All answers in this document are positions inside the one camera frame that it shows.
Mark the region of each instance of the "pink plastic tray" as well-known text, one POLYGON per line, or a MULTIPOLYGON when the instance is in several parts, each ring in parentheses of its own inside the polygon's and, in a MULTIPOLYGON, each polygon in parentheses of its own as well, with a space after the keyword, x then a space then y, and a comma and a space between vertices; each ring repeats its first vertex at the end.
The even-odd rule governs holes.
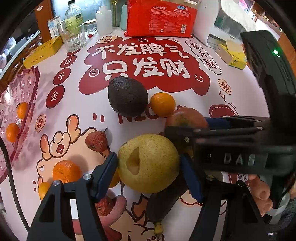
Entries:
MULTIPOLYGON (((34 100, 36 98, 39 76, 38 67, 24 69, 22 74, 18 74, 15 79, 8 84, 7 90, 0 96, 0 136, 6 145, 11 166, 13 166, 14 162, 17 160, 29 132, 29 125, 32 121, 35 107, 34 100), (27 102, 29 104, 24 120, 21 120, 16 112, 17 105, 22 102, 27 102), (20 128, 15 143, 11 143, 6 139, 6 128, 12 122, 18 124, 20 128)), ((0 149, 0 183, 3 182, 6 176, 6 164, 3 152, 0 149)))

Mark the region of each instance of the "human hand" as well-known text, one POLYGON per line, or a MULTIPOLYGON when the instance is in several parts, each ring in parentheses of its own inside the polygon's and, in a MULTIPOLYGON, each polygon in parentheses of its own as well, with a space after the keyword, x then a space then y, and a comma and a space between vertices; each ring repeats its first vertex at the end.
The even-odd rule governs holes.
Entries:
MULTIPOLYGON (((249 180, 252 180, 250 182, 251 195, 257 204, 261 216, 264 216, 273 206, 272 200, 269 198, 270 187, 264 181, 261 181, 257 175, 248 175, 248 178, 249 180)), ((291 198, 296 197, 296 182, 289 193, 291 198)))

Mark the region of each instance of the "yellow pear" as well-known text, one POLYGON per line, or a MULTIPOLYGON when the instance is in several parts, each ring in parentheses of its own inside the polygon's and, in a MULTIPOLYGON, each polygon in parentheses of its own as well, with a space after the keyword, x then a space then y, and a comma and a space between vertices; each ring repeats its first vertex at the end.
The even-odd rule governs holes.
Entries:
POLYGON ((120 179, 142 193, 167 188, 178 176, 180 159, 173 143, 160 135, 144 134, 124 143, 118 152, 120 179))

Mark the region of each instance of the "printed tablecloth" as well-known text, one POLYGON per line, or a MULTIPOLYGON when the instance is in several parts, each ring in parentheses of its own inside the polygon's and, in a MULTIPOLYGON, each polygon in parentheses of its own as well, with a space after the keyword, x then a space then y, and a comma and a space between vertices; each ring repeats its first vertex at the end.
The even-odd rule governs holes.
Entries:
MULTIPOLYGON (((250 69, 227 66, 214 49, 195 38, 127 38, 116 28, 109 36, 89 39, 79 51, 67 53, 62 46, 57 54, 38 64, 38 71, 32 121, 13 166, 17 195, 29 225, 40 204, 38 185, 52 181, 56 163, 70 159, 83 173, 89 173, 104 162, 110 151, 117 153, 127 140, 163 131, 165 119, 155 115, 149 105, 135 118, 113 111, 107 86, 114 77, 128 76, 140 81, 149 97, 168 92, 175 98, 177 108, 192 107, 205 117, 268 116, 263 92, 250 69), (109 149, 102 153, 88 149, 86 136, 106 127, 109 149)), ((243 174, 221 173, 221 177, 226 182, 247 181, 243 174)), ((5 218, 23 241, 27 232, 14 205, 8 178, 0 189, 5 218)), ((145 212, 149 194, 137 193, 119 183, 107 195, 117 197, 116 208, 101 219, 110 241, 156 240, 154 226, 145 212)), ((74 200, 71 209, 77 223, 74 200)), ((200 209, 187 191, 163 220, 165 232, 161 240, 188 240, 200 209)), ((220 240, 225 209, 222 201, 214 240, 220 240)), ((77 240, 82 240, 79 228, 75 228, 75 233, 77 240)))

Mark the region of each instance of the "red package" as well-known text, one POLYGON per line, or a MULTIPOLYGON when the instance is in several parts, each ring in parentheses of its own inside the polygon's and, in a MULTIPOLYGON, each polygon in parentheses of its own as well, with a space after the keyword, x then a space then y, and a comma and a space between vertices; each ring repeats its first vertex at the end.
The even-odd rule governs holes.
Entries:
POLYGON ((197 9, 160 0, 129 0, 125 36, 191 37, 197 9))

